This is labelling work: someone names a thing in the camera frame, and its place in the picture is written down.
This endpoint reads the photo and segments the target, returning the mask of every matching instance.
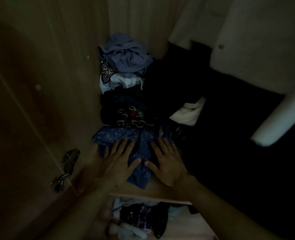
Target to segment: hand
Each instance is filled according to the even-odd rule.
[[[141,163],[141,159],[137,158],[128,166],[129,155],[133,150],[135,141],[132,140],[122,154],[127,140],[127,138],[123,139],[118,150],[119,141],[116,141],[110,155],[108,146],[105,148],[102,177],[107,180],[113,180],[116,186],[122,185],[132,174],[133,170]]]
[[[174,187],[182,176],[188,174],[187,170],[176,146],[174,144],[171,146],[167,139],[162,140],[162,138],[159,137],[158,140],[163,153],[155,143],[152,142],[151,145],[159,161],[160,169],[150,161],[146,161],[144,164],[151,169],[156,177],[164,184]]]

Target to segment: person's left hand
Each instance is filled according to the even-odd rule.
[[[127,140],[127,138],[123,139],[118,150],[119,141],[116,141],[111,149],[110,155],[108,146],[105,148],[102,177],[107,180],[113,180],[116,186],[122,185],[132,174],[133,170],[141,163],[141,159],[137,158],[128,166],[129,155],[134,147],[135,141],[132,140],[125,149]]]

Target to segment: cream folded cloth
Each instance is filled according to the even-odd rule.
[[[205,101],[206,98],[201,97],[196,104],[185,103],[183,107],[170,117],[170,119],[179,124],[194,126]]]

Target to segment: person's right hand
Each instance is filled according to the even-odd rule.
[[[156,177],[164,184],[174,187],[182,176],[188,174],[187,170],[176,146],[174,144],[170,145],[167,139],[162,140],[162,138],[159,137],[158,140],[163,153],[155,143],[152,142],[151,145],[159,161],[160,169],[150,161],[146,161],[144,164],[151,169]]]

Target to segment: finger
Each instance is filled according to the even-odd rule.
[[[161,171],[158,169],[158,167],[150,162],[150,161],[145,161],[144,165],[149,168],[154,174],[156,177],[160,178],[161,177]]]
[[[178,157],[181,157],[180,154],[178,153],[177,147],[176,147],[176,145],[174,143],[172,144],[172,148],[173,148],[173,151],[174,151],[175,155],[178,156]]]
[[[127,138],[124,138],[121,145],[119,146],[119,149],[115,153],[115,155],[120,156],[122,154],[122,152],[124,151],[124,148],[126,146],[126,142],[127,142]]]
[[[123,153],[123,155],[125,155],[126,157],[129,157],[130,153],[132,152],[133,148],[135,145],[135,141],[131,140],[131,143],[128,145],[128,147],[126,148],[125,152]]]
[[[105,147],[105,151],[104,151],[104,158],[108,157],[108,146]]]
[[[165,145],[163,139],[161,137],[158,138],[158,141],[159,141],[159,145],[162,149],[162,152],[165,154],[169,154],[169,150],[167,149],[167,146]]]
[[[114,153],[116,152],[118,144],[119,144],[119,141],[114,142],[114,145],[113,145],[112,150],[111,150],[111,155],[114,155]]]
[[[160,157],[163,156],[163,153],[161,152],[161,150],[159,149],[159,147],[154,142],[151,143],[151,146],[152,146],[152,148],[153,148],[153,150],[154,150],[157,158],[160,158]]]
[[[164,143],[165,143],[166,147],[168,148],[169,153],[174,154],[173,148],[171,147],[171,144],[169,143],[169,140],[164,138]]]
[[[141,161],[142,161],[141,158],[137,158],[137,159],[135,159],[135,160],[129,165],[129,168],[128,168],[128,170],[129,170],[129,174],[132,174],[132,172],[134,171],[134,169],[136,169],[136,167],[137,167],[138,165],[140,165]]]

